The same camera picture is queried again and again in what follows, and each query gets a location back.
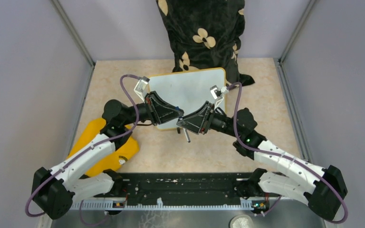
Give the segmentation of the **whiteboard marker pen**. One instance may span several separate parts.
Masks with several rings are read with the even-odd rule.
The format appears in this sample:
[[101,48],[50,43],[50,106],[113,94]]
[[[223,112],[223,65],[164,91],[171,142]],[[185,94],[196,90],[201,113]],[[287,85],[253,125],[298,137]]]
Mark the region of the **whiteboard marker pen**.
[[183,128],[183,132],[184,132],[184,135],[185,135],[185,138],[186,138],[187,142],[190,143],[191,142],[191,139],[189,137],[188,130],[185,129],[185,128]]

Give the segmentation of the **yellow-framed whiteboard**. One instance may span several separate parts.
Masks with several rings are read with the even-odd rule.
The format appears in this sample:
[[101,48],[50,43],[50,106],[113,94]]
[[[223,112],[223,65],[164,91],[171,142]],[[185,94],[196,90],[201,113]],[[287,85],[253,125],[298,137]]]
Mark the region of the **yellow-framed whiteboard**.
[[196,111],[206,101],[214,103],[210,88],[227,83],[226,72],[220,67],[152,75],[149,79],[149,90],[184,110],[185,115]]

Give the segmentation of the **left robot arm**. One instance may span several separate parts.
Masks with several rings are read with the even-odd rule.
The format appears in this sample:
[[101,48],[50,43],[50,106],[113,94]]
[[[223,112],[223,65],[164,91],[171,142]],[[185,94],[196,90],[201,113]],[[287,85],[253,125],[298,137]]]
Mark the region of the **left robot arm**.
[[28,202],[34,201],[44,214],[55,220],[64,216],[75,202],[107,193],[119,196],[124,187],[115,171],[107,169],[95,177],[81,177],[128,141],[133,131],[127,128],[128,124],[145,121],[163,124],[183,114],[183,109],[164,101],[155,91],[131,107],[109,100],[102,114],[105,125],[86,146],[50,169],[41,167],[35,171]]

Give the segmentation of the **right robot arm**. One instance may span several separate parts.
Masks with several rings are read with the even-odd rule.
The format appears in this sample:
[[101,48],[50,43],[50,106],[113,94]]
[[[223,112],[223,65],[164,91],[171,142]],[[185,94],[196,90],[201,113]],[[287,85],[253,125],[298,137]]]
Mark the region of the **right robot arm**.
[[257,122],[248,108],[236,108],[233,117],[228,117],[205,102],[195,112],[180,118],[177,125],[195,134],[215,130],[233,136],[233,146],[239,154],[279,172],[257,171],[249,182],[251,194],[260,196],[265,192],[289,197],[307,205],[326,221],[346,221],[344,198],[348,190],[341,170],[333,165],[314,165],[279,148],[255,130]]

